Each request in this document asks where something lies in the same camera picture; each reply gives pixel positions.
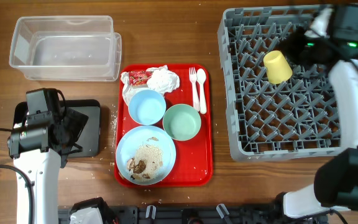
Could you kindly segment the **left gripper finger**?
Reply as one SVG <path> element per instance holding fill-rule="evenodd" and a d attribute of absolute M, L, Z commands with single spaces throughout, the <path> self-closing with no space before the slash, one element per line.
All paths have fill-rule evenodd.
<path fill-rule="evenodd" d="M 52 124 L 50 132 L 50 142 L 53 149 L 57 150 L 61 156 L 71 154 L 75 143 L 73 131 L 63 124 Z"/>
<path fill-rule="evenodd" d="M 63 117 L 63 143 L 66 146 L 73 146 L 80 138 L 84 130 L 88 116 L 73 110 L 69 107 L 65 108 L 65 115 Z"/>

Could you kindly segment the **yellow plastic cup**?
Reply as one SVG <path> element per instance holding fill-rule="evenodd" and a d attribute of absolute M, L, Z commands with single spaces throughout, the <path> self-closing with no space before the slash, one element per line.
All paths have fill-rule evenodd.
<path fill-rule="evenodd" d="M 271 84 L 277 85 L 286 82 L 293 75 L 284 54 L 279 50 L 267 53 L 263 59 L 264 67 L 267 69 L 267 78 Z"/>

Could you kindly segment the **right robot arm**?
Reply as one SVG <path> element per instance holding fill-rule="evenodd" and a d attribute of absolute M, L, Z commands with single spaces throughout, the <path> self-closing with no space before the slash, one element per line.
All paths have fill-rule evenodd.
<path fill-rule="evenodd" d="M 339 155 L 318 169 L 312 185 L 283 196 L 286 216 L 304 219 L 335 208 L 358 210 L 358 3 L 319 6 L 280 44 L 303 66 L 327 68 L 340 124 Z"/>

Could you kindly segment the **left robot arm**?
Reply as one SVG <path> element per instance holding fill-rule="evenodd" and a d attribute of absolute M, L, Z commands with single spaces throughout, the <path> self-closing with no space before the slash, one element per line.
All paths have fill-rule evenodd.
<path fill-rule="evenodd" d="M 58 174 L 77 144 L 88 116 L 70 109 L 60 90 L 26 93 L 27 112 L 8 139 L 17 177 L 17 222 L 58 223 Z"/>

